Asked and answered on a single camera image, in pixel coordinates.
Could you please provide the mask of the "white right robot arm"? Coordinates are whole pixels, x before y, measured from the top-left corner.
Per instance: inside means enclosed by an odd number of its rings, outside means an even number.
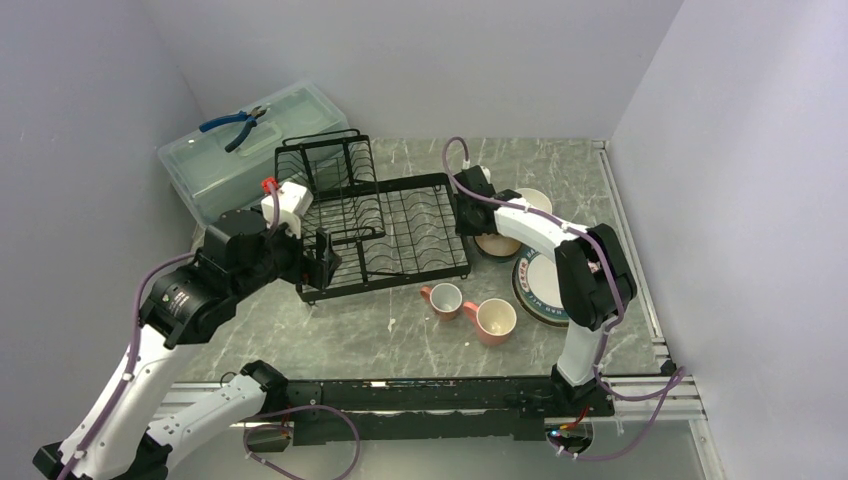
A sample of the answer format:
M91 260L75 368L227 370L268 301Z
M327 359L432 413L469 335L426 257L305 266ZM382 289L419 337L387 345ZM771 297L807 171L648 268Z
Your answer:
M457 193L458 234L508 237L555 264L554 286L570 325L552 369L551 401L564 415L578 413L602 386L608 337L637 293L615 230L607 224L579 226L535 208L515 191L495 192L479 166L448 179Z

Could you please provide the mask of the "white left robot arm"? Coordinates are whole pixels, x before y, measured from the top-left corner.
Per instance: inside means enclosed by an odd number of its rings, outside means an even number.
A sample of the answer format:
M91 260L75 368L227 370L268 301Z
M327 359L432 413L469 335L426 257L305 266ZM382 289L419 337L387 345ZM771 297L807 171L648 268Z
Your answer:
M325 229L306 243L281 217L256 210L223 214L207 227L199 249L143 279L118 367L78 427L37 451L35 467L49 479L163 479L232 423L279 417L289 403L288 381L261 360L173 417L156 420L155 413L241 301L278 280L323 289L340 262Z

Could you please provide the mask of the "black wire dish rack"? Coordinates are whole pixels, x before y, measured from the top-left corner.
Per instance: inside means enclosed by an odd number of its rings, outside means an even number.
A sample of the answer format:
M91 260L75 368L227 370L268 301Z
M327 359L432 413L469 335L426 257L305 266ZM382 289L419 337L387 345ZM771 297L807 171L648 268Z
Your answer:
M288 138L274 162L279 182L313 195L302 218L306 252L331 249L340 259L328 286L297 285L302 301L470 274L470 245L456 232L446 174L380 179L370 138L357 129Z

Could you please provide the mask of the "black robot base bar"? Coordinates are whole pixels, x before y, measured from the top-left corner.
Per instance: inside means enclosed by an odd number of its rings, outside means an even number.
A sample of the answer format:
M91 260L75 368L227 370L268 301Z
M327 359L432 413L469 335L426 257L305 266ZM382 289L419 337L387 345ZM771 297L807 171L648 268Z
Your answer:
M610 417L598 387L569 387L547 375L294 380L274 393L253 420L287 419L297 446L349 440L509 437L542 441L556 423Z

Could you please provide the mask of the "dark blue tan bowl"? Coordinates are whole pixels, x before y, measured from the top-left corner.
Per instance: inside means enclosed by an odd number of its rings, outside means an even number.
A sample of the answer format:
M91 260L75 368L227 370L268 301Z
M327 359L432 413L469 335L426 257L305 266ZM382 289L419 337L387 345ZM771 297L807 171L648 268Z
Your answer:
M497 234L475 236L473 241L482 257L498 262L509 261L523 248L521 242Z

